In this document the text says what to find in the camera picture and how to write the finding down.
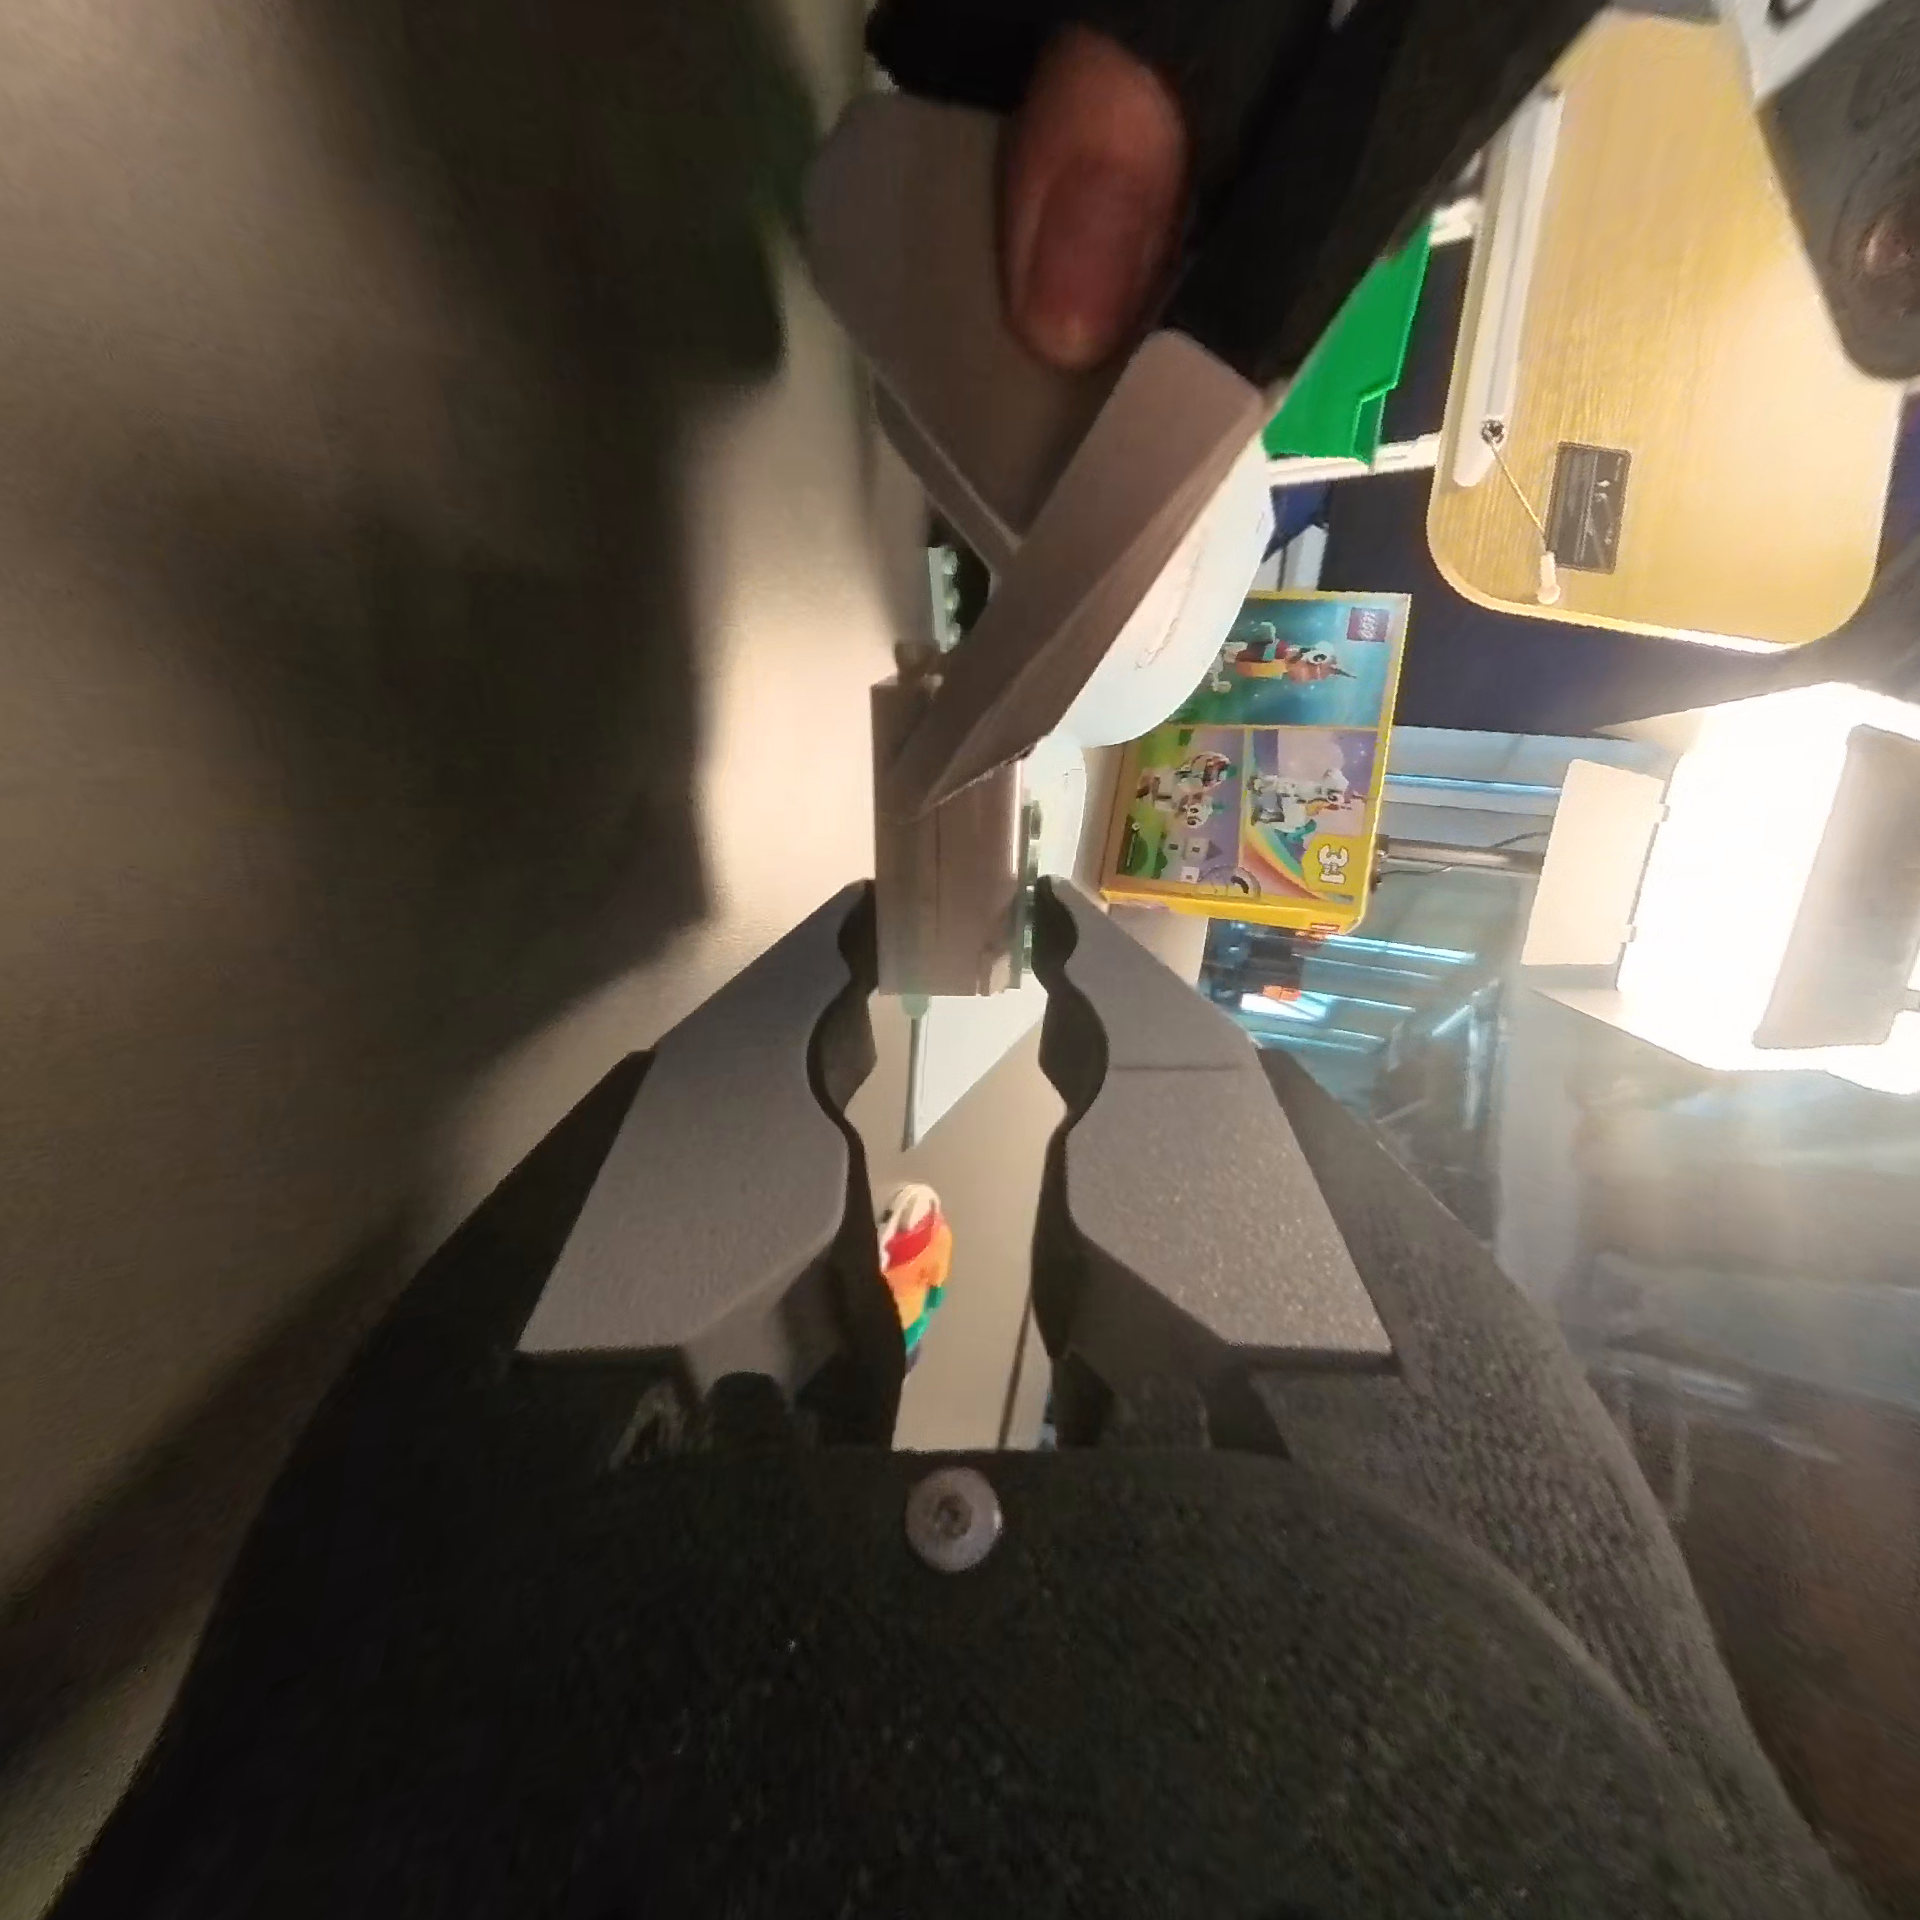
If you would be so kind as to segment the white lego brick assembly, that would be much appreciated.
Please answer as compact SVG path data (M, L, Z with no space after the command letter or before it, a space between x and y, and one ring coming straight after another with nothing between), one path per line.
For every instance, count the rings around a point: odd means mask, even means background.
M902 642L892 678L870 684L875 990L988 998L1020 976L1025 767L1007 761L905 811L892 771L938 684L943 656L929 642Z

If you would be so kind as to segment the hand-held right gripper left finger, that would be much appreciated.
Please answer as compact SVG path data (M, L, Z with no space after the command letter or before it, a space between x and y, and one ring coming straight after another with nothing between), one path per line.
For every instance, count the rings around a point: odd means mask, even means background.
M770 1380L817 1422L902 1413L902 1321L850 1097L875 1069L875 885L819 902L653 1048L518 1335L702 1401Z

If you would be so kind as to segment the yellow lego set box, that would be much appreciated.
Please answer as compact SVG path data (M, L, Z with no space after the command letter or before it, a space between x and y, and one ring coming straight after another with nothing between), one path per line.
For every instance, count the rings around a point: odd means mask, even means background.
M1414 594L1253 592L1115 773L1099 898L1334 939L1363 923Z

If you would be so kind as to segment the round rainbow lego model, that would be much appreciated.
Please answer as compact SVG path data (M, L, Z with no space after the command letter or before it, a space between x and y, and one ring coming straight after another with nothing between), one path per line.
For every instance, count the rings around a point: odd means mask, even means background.
M875 1258L902 1321L905 1369L916 1367L955 1254L950 1218L929 1185L902 1185L875 1218Z

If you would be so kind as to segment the light wooden desk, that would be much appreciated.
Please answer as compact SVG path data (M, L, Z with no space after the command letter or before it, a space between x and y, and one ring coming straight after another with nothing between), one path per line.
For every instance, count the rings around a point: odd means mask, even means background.
M1602 6L1485 151L1424 539L1488 611L1789 652L1876 575L1867 377L1733 31Z

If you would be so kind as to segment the bright white panel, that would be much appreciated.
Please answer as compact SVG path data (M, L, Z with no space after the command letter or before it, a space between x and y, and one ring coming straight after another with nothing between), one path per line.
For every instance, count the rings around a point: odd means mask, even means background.
M1887 726L1845 739L1837 805L1789 927L1755 1048L1870 1048L1917 1009L1920 742Z
M1522 972L1614 983L1663 818L1667 778L1571 761L1522 930Z

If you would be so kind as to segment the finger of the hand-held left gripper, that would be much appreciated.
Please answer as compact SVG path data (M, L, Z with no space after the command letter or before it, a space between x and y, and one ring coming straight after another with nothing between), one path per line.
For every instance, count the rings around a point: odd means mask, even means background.
M897 758L905 811L1028 758L1062 723L1269 414L1187 333L1133 349Z

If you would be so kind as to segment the person's left hand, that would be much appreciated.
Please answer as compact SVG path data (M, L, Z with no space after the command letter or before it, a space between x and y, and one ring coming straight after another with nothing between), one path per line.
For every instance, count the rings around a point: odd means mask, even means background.
M1110 364L1149 320L1187 201L1187 121L1164 75L1067 23L1002 132L1007 327L1057 370Z

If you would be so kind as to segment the green plastic bin stack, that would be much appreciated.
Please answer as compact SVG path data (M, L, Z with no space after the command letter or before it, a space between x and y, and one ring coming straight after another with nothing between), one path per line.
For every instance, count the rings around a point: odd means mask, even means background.
M1269 417L1259 436L1269 461L1373 463L1383 406L1402 377L1429 248L1429 223L1420 223L1402 248L1363 274Z

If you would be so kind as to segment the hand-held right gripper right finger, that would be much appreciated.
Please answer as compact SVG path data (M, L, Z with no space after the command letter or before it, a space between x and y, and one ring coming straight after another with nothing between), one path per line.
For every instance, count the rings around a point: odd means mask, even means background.
M1057 1446L1284 1446L1276 1380L1395 1348L1247 1032L1077 885L1030 898L1044 1145L1030 1321Z

